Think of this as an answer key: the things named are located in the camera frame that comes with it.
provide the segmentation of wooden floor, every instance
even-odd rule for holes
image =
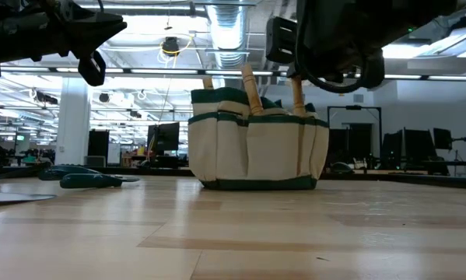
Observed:
[[[219,192],[193,178],[64,191],[0,206],[0,280],[466,279],[466,190],[321,181]]]

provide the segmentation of ceiling pipe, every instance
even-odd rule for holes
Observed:
[[[242,6],[207,6],[214,48],[235,51],[245,44],[247,8]],[[216,53],[215,60],[221,69],[234,69],[245,62],[245,54]]]
[[[76,3],[84,9],[100,11],[100,7],[96,2],[77,1]],[[107,3],[103,7],[105,12],[124,16],[190,16],[208,18],[205,7],[203,5],[195,6],[192,2],[190,2],[190,5],[143,5],[134,2],[131,4]]]

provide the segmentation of garden tool bag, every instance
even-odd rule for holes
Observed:
[[[314,112],[292,115],[261,98],[251,115],[238,89],[191,92],[189,166],[205,188],[228,191],[310,190],[324,168],[328,124]]]

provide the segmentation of bag pocket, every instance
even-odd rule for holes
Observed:
[[[300,125],[299,168],[298,176],[311,175],[310,158],[316,138],[316,120],[313,117],[305,119],[305,125]]]
[[[202,182],[215,181],[217,113],[201,114],[189,120],[188,153],[191,172]]]
[[[250,117],[249,122],[248,180],[295,178],[303,119],[295,116],[255,116]]]
[[[247,178],[247,126],[240,116],[219,113],[217,118],[217,178]]]
[[[326,163],[326,155],[328,154],[329,127],[325,121],[316,119],[315,123],[316,136],[314,138],[312,156],[310,157],[310,172],[313,178],[319,179]]]

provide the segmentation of wooden tool handle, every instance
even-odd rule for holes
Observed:
[[[305,106],[303,105],[302,79],[300,76],[292,78],[293,87],[293,114],[305,117]]]
[[[203,88],[204,89],[214,89],[214,84],[212,82],[212,77],[203,78]]]
[[[258,95],[257,83],[255,82],[254,72],[250,65],[245,65],[241,69],[243,76],[243,84],[248,95],[248,102],[250,103],[250,110],[254,116],[262,114],[264,108],[262,107],[261,98]]]

